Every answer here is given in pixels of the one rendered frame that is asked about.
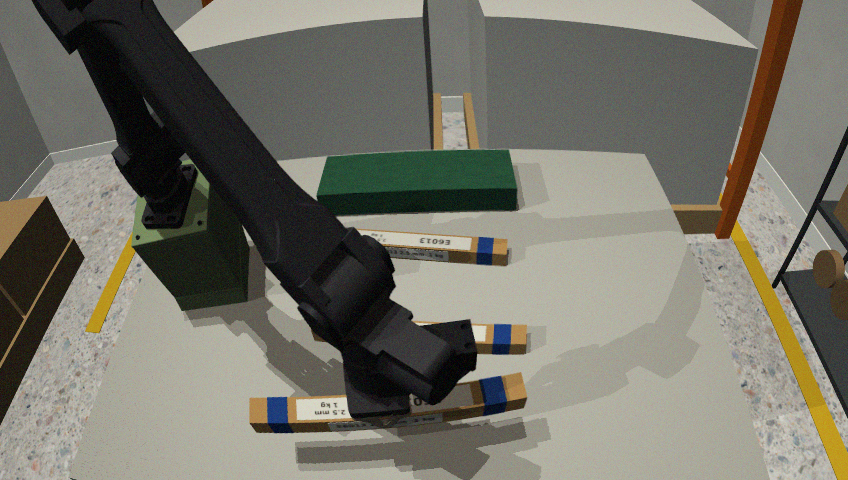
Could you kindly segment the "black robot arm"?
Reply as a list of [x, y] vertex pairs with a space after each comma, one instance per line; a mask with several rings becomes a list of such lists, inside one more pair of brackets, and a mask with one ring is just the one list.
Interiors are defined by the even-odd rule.
[[[385, 247], [345, 228], [290, 178], [153, 0], [32, 2], [68, 54], [81, 56], [115, 128], [115, 164], [147, 202], [145, 228], [183, 225], [197, 167], [312, 331], [351, 364], [377, 366], [378, 398], [413, 394], [436, 405], [476, 369], [471, 320], [411, 321], [390, 299]], [[184, 153], [195, 165], [181, 165]]]

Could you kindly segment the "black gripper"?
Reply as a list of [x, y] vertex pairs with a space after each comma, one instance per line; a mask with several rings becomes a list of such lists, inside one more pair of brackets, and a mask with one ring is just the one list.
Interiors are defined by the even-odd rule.
[[[378, 370], [377, 366], [360, 367], [351, 364], [343, 356], [342, 359], [348, 411], [353, 420], [368, 422], [379, 428], [391, 428], [400, 419], [411, 415], [409, 395], [377, 397], [371, 375], [371, 371]], [[385, 422], [378, 419], [385, 417], [389, 417]]]

